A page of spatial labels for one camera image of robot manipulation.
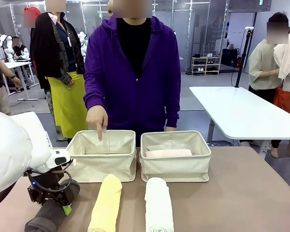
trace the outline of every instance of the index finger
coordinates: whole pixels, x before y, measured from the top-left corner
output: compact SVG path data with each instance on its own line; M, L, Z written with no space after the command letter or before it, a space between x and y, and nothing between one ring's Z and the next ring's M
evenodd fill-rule
M98 139L101 142L102 141L102 125L101 125L101 123L97 124L97 133L98 133Z

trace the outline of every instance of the neck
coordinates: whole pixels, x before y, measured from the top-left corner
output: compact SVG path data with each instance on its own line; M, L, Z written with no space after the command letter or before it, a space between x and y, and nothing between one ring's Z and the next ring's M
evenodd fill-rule
M57 22L60 23L60 15L61 15L61 12L52 12L52 14L57 16Z
M141 25L146 21L146 18L123 18L130 25Z

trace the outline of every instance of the beige basket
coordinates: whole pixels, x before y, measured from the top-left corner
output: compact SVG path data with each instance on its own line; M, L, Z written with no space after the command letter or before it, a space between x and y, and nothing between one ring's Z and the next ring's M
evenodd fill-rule
M135 132L106 130L101 142L95 130L78 132L67 147L73 163L69 172L79 183L99 183L108 174L121 182L135 179Z
M190 149L190 157L146 158L146 151ZM197 131L154 132L141 137L142 180L160 177L166 182L207 182L211 150Z

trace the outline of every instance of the gray rolled towel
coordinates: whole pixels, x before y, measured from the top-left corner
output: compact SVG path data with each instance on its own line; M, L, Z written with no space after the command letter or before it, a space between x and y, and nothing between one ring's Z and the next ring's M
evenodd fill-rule
M61 185L67 184L68 182L69 180L64 180ZM80 191L80 186L75 180L72 180L71 182L71 190L74 198L76 199ZM41 207L37 215L26 223L24 231L57 232L65 217L66 216L62 206L53 199L48 199Z

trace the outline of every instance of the hand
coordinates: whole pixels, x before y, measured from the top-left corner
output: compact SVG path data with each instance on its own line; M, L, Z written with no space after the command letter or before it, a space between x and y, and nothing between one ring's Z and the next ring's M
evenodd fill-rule
M278 76L279 75L279 69L273 70L273 76Z
M102 141L102 130L107 127L108 116L105 109L95 105L88 110L86 122L98 132L98 139Z
M16 88L21 88L22 83L21 83L21 81L17 77L14 77L12 79L12 81L13 81L14 85L16 86Z
M172 131L176 131L176 128L174 128L174 127L165 127L164 131L165 132L172 132Z
M72 87L74 85L73 79L71 79L71 81L68 83L69 87Z

